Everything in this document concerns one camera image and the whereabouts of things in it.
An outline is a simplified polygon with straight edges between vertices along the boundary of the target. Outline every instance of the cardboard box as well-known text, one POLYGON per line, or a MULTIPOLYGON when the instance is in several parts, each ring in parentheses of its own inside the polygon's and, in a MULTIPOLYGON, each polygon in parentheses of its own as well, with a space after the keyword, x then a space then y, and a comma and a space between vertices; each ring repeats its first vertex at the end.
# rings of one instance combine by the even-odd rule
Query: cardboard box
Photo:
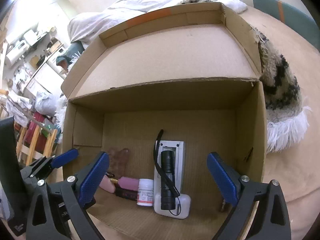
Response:
POLYGON ((224 5, 186 4, 116 25, 76 62, 61 86, 69 99, 63 151, 74 147, 80 155, 63 168, 64 178, 101 150, 127 147, 126 176, 152 179, 159 130, 163 140, 186 144, 188 218, 164 217, 97 190, 88 212, 120 239, 211 239, 227 216, 219 212, 222 196, 206 167, 212 151, 241 175, 262 180, 266 119, 258 41, 224 5))

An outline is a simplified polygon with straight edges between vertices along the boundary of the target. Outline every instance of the white pill bottle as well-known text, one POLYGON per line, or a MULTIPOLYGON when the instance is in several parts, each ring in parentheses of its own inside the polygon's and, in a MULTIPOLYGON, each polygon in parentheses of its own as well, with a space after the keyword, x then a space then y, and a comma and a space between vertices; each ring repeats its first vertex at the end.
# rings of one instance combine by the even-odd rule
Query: white pill bottle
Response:
POLYGON ((137 205, 153 206, 153 179, 139 179, 137 205))

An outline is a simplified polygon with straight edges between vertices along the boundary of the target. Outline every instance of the small bottle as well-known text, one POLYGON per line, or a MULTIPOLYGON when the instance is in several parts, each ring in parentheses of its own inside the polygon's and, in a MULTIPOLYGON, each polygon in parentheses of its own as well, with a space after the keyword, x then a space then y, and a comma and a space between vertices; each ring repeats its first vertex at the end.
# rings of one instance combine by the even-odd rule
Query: small bottle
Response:
POLYGON ((111 178, 111 182, 118 184, 121 188, 138 191, 139 179, 121 177, 120 179, 111 178))
POLYGON ((139 179, 137 205, 153 206, 153 179, 139 179))

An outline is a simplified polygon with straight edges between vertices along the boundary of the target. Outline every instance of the white plastic holder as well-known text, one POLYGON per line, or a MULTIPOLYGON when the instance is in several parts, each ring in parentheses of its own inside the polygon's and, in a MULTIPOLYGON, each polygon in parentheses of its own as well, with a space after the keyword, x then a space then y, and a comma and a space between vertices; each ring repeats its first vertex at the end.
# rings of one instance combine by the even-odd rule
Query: white plastic holder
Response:
POLYGON ((157 193, 155 195, 155 200, 153 203, 155 212, 159 215, 163 215, 163 216, 167 216, 167 217, 172 217, 172 218, 178 218, 178 219, 185 219, 188 217, 189 215, 189 211, 190 211, 190 204, 191 204, 191 198, 189 197, 189 195, 186 194, 180 194, 179 196, 180 199, 180 203, 181 203, 181 212, 178 216, 174 216, 172 214, 177 215, 178 213, 178 204, 179 204, 179 200, 178 198, 176 198, 176 209, 175 210, 171 210, 171 213, 169 212, 169 210, 162 210, 161 209, 161 193, 157 193))
MULTIPOLYGON (((165 150, 171 150, 174 152, 175 156, 175 186, 177 190, 181 193, 182 183, 183 183, 183 170, 184 170, 184 153, 185 153, 185 145, 183 141, 160 141, 159 151, 158 151, 158 164, 161 167, 161 152, 165 150)), ((172 215, 169 210, 161 209, 161 177, 158 174, 155 168, 155 176, 154 176, 154 210, 159 215, 184 219, 188 217, 191 198, 186 194, 180 194, 179 196, 180 204, 181 204, 181 212, 178 216, 172 215)), ((177 214, 177 207, 179 204, 178 198, 176 198, 176 209, 171 210, 173 214, 177 214)))

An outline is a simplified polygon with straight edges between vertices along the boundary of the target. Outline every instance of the orange tape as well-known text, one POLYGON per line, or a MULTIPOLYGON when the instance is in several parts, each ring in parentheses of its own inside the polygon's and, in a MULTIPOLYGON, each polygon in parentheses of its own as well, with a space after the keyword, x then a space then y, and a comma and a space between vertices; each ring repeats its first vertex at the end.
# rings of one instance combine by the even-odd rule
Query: orange tape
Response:
POLYGON ((156 11, 153 11, 153 12, 149 12, 149 13, 146 13, 146 14, 142 14, 142 15, 140 15, 138 17, 135 17, 135 18, 132 18, 130 20, 127 20, 126 24, 127 24, 128 28, 130 28, 130 27, 138 25, 140 23, 148 22, 148 21, 151 21, 151 20, 154 20, 154 19, 158 19, 158 18, 162 18, 162 17, 165 17, 165 16, 169 16, 169 15, 171 15, 170 8, 163 8, 163 9, 156 10, 156 11))
POLYGON ((138 200, 138 203, 152 203, 152 201, 138 200))
POLYGON ((283 13, 283 8, 282 8, 282 2, 278 1, 278 9, 279 9, 279 16, 280 16, 280 21, 282 21, 284 24, 284 13, 283 13))

